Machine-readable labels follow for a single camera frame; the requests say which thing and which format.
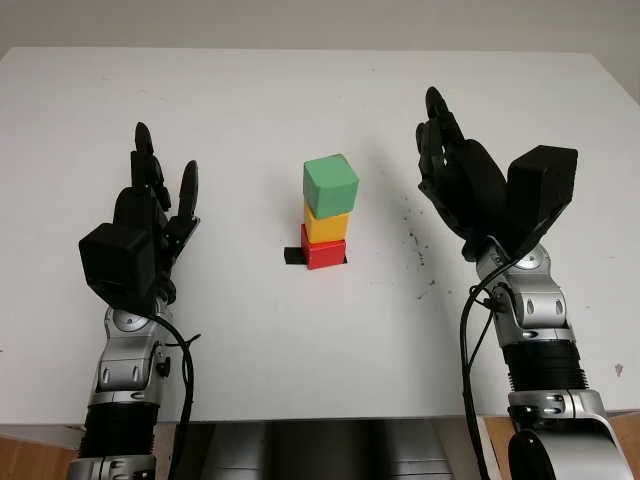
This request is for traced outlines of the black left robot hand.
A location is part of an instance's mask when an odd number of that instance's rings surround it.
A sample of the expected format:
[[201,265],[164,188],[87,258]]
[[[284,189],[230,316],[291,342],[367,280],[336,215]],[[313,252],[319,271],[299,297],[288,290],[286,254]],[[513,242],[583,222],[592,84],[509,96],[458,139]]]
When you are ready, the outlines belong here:
[[118,195],[113,223],[145,234],[143,250],[133,256],[133,282],[126,288],[124,309],[143,313],[155,310],[160,298],[168,304],[176,299],[172,269],[200,219],[195,215],[198,199],[197,162],[185,166],[177,213],[167,215],[171,199],[164,184],[161,165],[154,153],[149,128],[139,122],[135,128],[135,149],[130,154],[131,185]]

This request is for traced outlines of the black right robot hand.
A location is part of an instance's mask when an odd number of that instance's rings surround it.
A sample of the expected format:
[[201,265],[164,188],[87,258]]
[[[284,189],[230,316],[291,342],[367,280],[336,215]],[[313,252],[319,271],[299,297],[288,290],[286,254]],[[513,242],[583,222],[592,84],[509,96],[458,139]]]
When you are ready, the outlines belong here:
[[425,95],[427,120],[416,127],[419,190],[464,240],[462,255],[477,261],[498,236],[506,212],[506,180],[485,147],[467,138],[434,86]]

